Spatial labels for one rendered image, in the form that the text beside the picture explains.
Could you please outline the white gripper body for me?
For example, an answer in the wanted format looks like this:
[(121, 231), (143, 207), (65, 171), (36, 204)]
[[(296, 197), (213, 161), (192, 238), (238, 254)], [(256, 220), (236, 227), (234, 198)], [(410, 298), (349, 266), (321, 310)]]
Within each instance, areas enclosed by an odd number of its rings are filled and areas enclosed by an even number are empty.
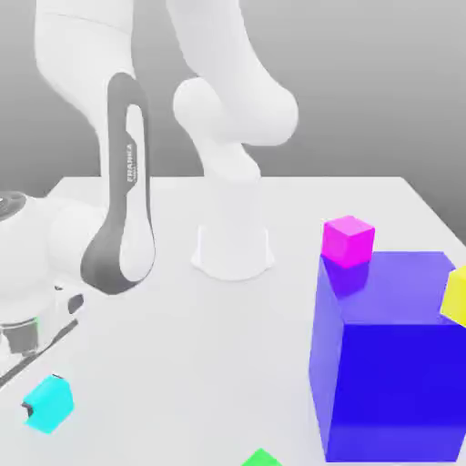
[[(44, 344), (40, 344), (38, 337), (34, 334), (35, 331), (32, 328), (35, 323), (32, 320), (22, 322), (16, 327), (0, 327), (0, 390), (78, 324), (79, 318), (72, 319)], [(33, 339), (28, 339), (26, 342), (20, 340), (19, 344), (13, 349), (11, 337), (16, 333), (19, 335), (25, 334), (27, 337), (33, 336)]]

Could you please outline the small cyan cube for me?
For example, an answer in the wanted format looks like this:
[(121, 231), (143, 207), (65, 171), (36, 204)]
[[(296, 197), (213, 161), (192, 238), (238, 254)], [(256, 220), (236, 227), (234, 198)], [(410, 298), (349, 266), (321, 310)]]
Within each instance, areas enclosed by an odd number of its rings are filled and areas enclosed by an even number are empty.
[(29, 393), (34, 395), (34, 414), (25, 425), (46, 434), (52, 433), (73, 411), (74, 399), (67, 380), (51, 375)]

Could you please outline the small green cube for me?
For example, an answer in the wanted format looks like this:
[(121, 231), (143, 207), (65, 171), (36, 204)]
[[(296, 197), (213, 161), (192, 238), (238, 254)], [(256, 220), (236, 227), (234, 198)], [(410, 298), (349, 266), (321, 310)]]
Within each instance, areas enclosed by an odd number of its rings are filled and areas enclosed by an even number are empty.
[(260, 448), (254, 451), (241, 466), (282, 466), (269, 452)]

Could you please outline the small magenta cube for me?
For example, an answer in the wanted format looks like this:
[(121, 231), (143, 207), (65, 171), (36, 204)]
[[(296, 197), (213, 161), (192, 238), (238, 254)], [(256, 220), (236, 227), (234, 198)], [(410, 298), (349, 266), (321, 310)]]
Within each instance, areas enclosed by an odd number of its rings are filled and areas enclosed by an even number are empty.
[(323, 226), (321, 255), (343, 268), (371, 260), (375, 228), (353, 216), (326, 221)]

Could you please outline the small yellow cube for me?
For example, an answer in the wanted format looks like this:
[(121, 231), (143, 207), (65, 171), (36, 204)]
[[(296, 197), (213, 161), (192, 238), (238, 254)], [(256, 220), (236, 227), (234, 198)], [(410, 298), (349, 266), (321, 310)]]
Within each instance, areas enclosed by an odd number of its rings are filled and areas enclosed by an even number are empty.
[(466, 328), (466, 265), (449, 274), (440, 314)]

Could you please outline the large blue box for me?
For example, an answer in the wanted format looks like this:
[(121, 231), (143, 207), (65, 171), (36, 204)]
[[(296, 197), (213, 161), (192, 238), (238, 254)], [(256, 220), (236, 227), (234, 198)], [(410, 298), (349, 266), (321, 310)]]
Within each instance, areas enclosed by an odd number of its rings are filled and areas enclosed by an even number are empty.
[(329, 462), (450, 462), (466, 437), (466, 328), (439, 251), (319, 260), (309, 382)]

